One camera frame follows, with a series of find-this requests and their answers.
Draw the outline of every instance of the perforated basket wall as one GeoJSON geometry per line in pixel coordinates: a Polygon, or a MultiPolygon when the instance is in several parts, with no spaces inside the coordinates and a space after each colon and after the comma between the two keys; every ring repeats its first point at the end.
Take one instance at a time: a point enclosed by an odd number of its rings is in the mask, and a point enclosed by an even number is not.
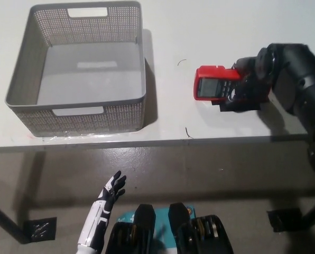
{"type": "MultiPolygon", "coordinates": [[[[6,103],[37,137],[136,131],[143,127],[145,96],[111,103],[37,105],[46,53],[60,44],[134,42],[142,47],[138,2],[37,5],[30,11],[6,103]],[[106,17],[70,17],[69,8],[106,7],[106,17]],[[102,106],[102,114],[56,116],[52,110],[102,106]]],[[[143,49],[140,59],[144,73],[143,49]]]]}

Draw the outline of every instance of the white robotic hand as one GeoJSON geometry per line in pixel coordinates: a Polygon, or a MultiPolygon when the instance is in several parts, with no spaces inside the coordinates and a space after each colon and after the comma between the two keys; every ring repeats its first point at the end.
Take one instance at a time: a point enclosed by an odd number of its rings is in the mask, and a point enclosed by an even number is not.
{"type": "Polygon", "coordinates": [[[100,254],[104,247],[104,236],[108,226],[110,212],[117,199],[125,193],[122,189],[126,182],[126,176],[119,179],[121,171],[118,171],[101,191],[88,213],[85,225],[82,229],[77,254],[100,254]]]}

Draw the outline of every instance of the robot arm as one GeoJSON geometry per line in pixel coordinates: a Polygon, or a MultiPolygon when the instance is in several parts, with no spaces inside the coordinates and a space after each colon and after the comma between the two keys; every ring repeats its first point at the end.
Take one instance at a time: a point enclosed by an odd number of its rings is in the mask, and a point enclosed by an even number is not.
{"type": "Polygon", "coordinates": [[[125,193],[126,176],[119,179],[118,171],[105,185],[93,203],[82,229],[77,254],[100,254],[104,247],[104,236],[114,203],[125,193]]]}
{"type": "Polygon", "coordinates": [[[272,89],[281,106],[298,117],[309,136],[309,160],[315,170],[315,55],[303,44],[270,44],[257,57],[233,65],[241,85],[228,96],[227,107],[241,98],[253,101],[272,89]]]}

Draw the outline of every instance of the multimeter display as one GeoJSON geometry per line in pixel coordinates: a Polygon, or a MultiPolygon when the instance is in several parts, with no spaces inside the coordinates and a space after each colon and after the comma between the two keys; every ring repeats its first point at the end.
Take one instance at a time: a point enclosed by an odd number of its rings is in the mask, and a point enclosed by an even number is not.
{"type": "Polygon", "coordinates": [[[217,97],[220,94],[221,84],[217,78],[202,78],[199,84],[199,97],[217,97]]]}

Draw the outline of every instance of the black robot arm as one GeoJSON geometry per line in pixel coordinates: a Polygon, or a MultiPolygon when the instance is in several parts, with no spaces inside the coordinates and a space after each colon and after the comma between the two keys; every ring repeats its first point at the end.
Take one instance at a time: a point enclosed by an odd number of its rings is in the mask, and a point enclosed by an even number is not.
{"type": "Polygon", "coordinates": [[[253,101],[272,89],[281,106],[298,117],[308,133],[308,155],[315,170],[315,55],[303,44],[270,44],[257,57],[241,58],[233,65],[242,83],[229,96],[235,106],[240,98],[253,101]]]}

